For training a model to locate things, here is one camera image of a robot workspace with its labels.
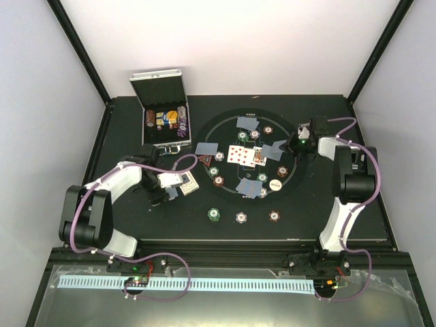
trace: white wall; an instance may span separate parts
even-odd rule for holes
[[[46,1],[0,5],[2,326],[24,326],[104,105]]]
[[[169,67],[189,95],[348,95],[398,0],[62,2],[114,97]]]
[[[382,191],[396,239],[409,251],[436,320],[436,2],[415,1],[356,110],[378,148]]]

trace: poker chip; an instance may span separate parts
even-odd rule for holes
[[[270,220],[273,222],[278,222],[280,219],[280,214],[277,211],[271,211],[270,212]]]
[[[240,131],[238,133],[238,140],[240,140],[241,142],[246,142],[248,141],[248,135],[247,133],[245,133],[244,131]]]
[[[260,174],[258,174],[258,177],[256,179],[264,183],[268,180],[268,176],[261,172]]]
[[[177,108],[177,136],[179,138],[185,138],[187,135],[187,115],[186,107],[180,106]]]
[[[147,110],[145,112],[145,125],[147,127],[153,127],[155,125],[155,112],[153,110]]]
[[[270,135],[270,134],[272,134],[273,133],[273,128],[271,127],[271,126],[265,126],[264,127],[264,133],[266,134],[266,135]]]
[[[219,173],[218,168],[216,168],[216,167],[209,168],[209,174],[211,174],[211,176],[217,176],[218,173]]]
[[[251,131],[251,133],[250,133],[250,138],[253,138],[254,140],[256,138],[259,138],[259,136],[260,136],[260,133],[258,131]]]
[[[223,159],[224,159],[224,153],[217,152],[217,154],[215,155],[215,160],[216,161],[223,161]]]
[[[236,214],[236,221],[239,223],[244,223],[247,221],[247,215],[244,213],[237,213]]]
[[[207,216],[211,221],[219,221],[220,218],[219,210],[216,208],[210,208],[209,212],[207,212]]]
[[[259,197],[259,199],[263,199],[267,195],[268,195],[268,191],[265,188],[263,188],[263,189],[260,190],[260,197]]]
[[[270,182],[270,189],[277,192],[281,190],[281,181],[278,179],[273,179]]]
[[[224,177],[222,176],[216,176],[213,179],[213,185],[215,185],[216,187],[221,187],[224,185]]]
[[[288,172],[289,170],[285,166],[280,166],[277,169],[277,175],[279,175],[279,177],[286,177]]]

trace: wire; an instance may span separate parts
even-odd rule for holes
[[[178,165],[178,163],[180,161],[184,160],[185,158],[188,158],[188,157],[193,157],[194,158],[194,163],[192,165],[190,165],[188,168],[184,169],[184,170],[175,170],[177,165]],[[174,163],[174,165],[172,167],[172,170],[159,169],[159,168],[156,168],[156,167],[153,167],[153,166],[142,165],[140,163],[139,164],[138,163],[131,163],[131,164],[129,163],[127,165],[124,165],[123,169],[124,168],[128,168],[128,167],[141,167],[143,169],[152,170],[152,171],[155,171],[155,172],[169,172],[169,173],[182,174],[182,173],[187,172],[187,171],[191,170],[192,168],[194,168],[197,163],[198,163],[197,156],[190,153],[190,154],[183,155],[182,157],[180,157]],[[120,167],[115,167],[111,171],[107,172],[105,175],[103,175],[99,179],[99,181],[97,181],[94,185],[92,185],[88,189],[88,191],[83,195],[83,198],[80,200],[80,203],[79,203],[79,205],[77,206],[77,209],[76,209],[76,213],[74,214],[74,218],[73,218],[73,221],[72,221],[72,224],[71,224],[71,229],[70,229],[70,232],[69,232],[69,244],[70,244],[70,246],[71,246],[71,248],[72,248],[72,250],[74,252],[76,252],[76,253],[85,253],[85,252],[90,252],[90,251],[94,250],[94,248],[92,248],[92,247],[89,247],[89,248],[86,248],[86,249],[78,249],[77,248],[77,246],[76,246],[76,244],[74,242],[74,232],[76,230],[77,222],[78,222],[80,213],[82,212],[83,207],[85,206],[85,204],[86,204],[89,196],[92,194],[92,192],[99,185],[104,183],[108,178],[110,178],[111,176],[113,176],[114,174],[116,174],[116,173],[118,173],[120,171],[121,171]],[[108,253],[108,252],[105,252],[105,251],[102,251],[102,250],[97,250],[97,252],[100,253],[100,254],[113,256],[112,253]],[[148,297],[148,296],[137,296],[137,298],[142,298],[142,299],[145,299],[145,300],[154,300],[154,301],[158,301],[158,302],[171,302],[171,301],[178,300],[179,298],[181,298],[182,296],[184,296],[186,294],[186,292],[189,289],[189,286],[191,284],[191,271],[189,270],[188,264],[186,263],[186,261],[183,258],[179,257],[177,254],[168,253],[168,252],[156,253],[156,254],[148,255],[148,256],[146,256],[144,258],[140,258],[140,259],[136,259],[136,260],[128,259],[128,258],[122,257],[120,255],[114,255],[114,257],[119,259],[119,260],[122,260],[124,262],[130,262],[130,263],[133,263],[133,264],[138,263],[138,262],[147,261],[147,260],[149,260],[151,258],[155,258],[155,257],[161,256],[161,255],[166,255],[166,256],[174,257],[174,258],[180,260],[183,263],[183,265],[187,269],[187,274],[188,274],[188,281],[187,281],[186,288],[178,296],[175,296],[173,298],[167,298],[167,299],[164,298],[164,299],[162,299],[162,298],[151,298],[151,297]]]
[[[341,276],[343,276],[345,278],[345,280],[348,281],[347,276],[345,276],[345,274],[342,272],[341,268],[336,267],[336,269],[339,271],[339,274],[340,274],[339,280],[341,280]]]
[[[148,278],[150,278],[151,273],[153,272],[153,263],[151,261],[146,261],[146,264],[149,264],[149,273],[147,275]]]
[[[315,291],[315,296],[317,298],[319,298],[320,300],[325,300],[325,301],[330,301],[330,302],[345,302],[345,301],[348,301],[348,300],[353,300],[353,299],[359,297],[360,295],[362,295],[363,292],[369,286],[369,283],[371,281],[371,273],[372,273],[372,270],[373,270],[373,260],[371,258],[371,254],[366,249],[359,249],[359,250],[348,249],[347,246],[345,245],[345,243],[343,242],[343,236],[345,234],[345,230],[347,229],[347,225],[348,225],[349,221],[351,220],[354,211],[356,211],[359,208],[362,208],[363,206],[366,206],[366,205],[370,204],[372,201],[374,201],[377,198],[377,196],[379,195],[380,187],[382,185],[382,182],[381,182],[382,174],[380,172],[380,167],[379,167],[379,165],[377,163],[377,160],[373,156],[373,154],[366,147],[364,147],[363,145],[354,143],[352,141],[347,141],[347,140],[344,140],[344,139],[339,137],[344,131],[347,131],[350,128],[352,128],[356,124],[357,120],[355,118],[352,118],[352,117],[342,117],[342,118],[329,119],[328,121],[332,121],[333,122],[333,121],[344,121],[344,120],[352,120],[353,123],[351,123],[346,128],[344,128],[341,131],[339,131],[336,134],[336,140],[338,140],[340,143],[346,144],[348,146],[355,146],[355,147],[359,148],[360,150],[362,150],[363,152],[365,152],[367,154],[367,156],[369,157],[369,159],[371,160],[371,162],[373,163],[374,168],[375,168],[375,190],[374,190],[373,195],[368,200],[358,204],[352,210],[350,210],[350,212],[348,213],[348,216],[347,216],[347,218],[346,218],[346,220],[345,220],[345,222],[344,222],[344,224],[342,226],[342,230],[341,230],[341,234],[340,234],[341,246],[342,246],[342,248],[346,252],[353,253],[353,254],[364,253],[365,255],[367,255],[367,257],[368,257],[368,277],[367,277],[367,280],[365,281],[365,284],[363,285],[362,289],[359,292],[357,292],[356,294],[354,294],[352,296],[349,296],[347,298],[324,298],[324,297],[320,296]]]
[[[353,121],[351,124],[349,124],[346,128],[341,129],[340,131],[338,131],[336,133],[337,136],[340,136],[341,134],[345,133],[347,130],[349,130],[350,128],[352,128],[356,123],[357,123],[357,119],[355,119],[354,117],[339,117],[339,118],[332,118],[332,119],[328,119],[327,120],[330,123],[333,123],[335,121]]]

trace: open metal case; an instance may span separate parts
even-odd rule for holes
[[[176,154],[181,146],[190,145],[189,105],[182,71],[171,69],[134,74],[130,83],[142,106],[142,144],[153,144],[167,155]],[[182,123],[180,110],[185,111]]]

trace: black platform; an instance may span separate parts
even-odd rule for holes
[[[202,142],[199,133],[204,124],[231,109],[257,108],[279,115],[290,124],[308,122],[313,116],[335,118],[351,116],[352,111],[341,95],[267,95],[252,98],[235,96],[188,97],[191,113],[193,144]],[[124,155],[135,155],[141,147],[142,109],[135,97],[118,97],[114,101],[106,137],[99,154],[93,179],[103,175]],[[330,124],[331,132],[339,131],[346,123]],[[360,141],[356,129],[343,134],[344,138]],[[185,147],[183,153],[193,153],[194,147]],[[178,156],[163,159],[170,168]],[[181,165],[184,168],[190,159]],[[211,183],[198,164],[193,175],[200,190],[169,203],[152,207],[144,190],[128,191],[114,205],[116,229],[147,240],[315,240],[328,220],[333,196],[330,191],[332,162],[317,158],[308,165],[301,182],[285,197],[268,206],[244,206],[241,202],[225,201],[219,193],[203,186]],[[271,207],[283,213],[277,223],[268,219]],[[209,221],[208,209],[219,208],[218,223]],[[247,223],[235,222],[238,212],[245,212]],[[383,241],[388,239],[384,225],[384,210],[376,201],[359,215],[350,234],[350,241]]]

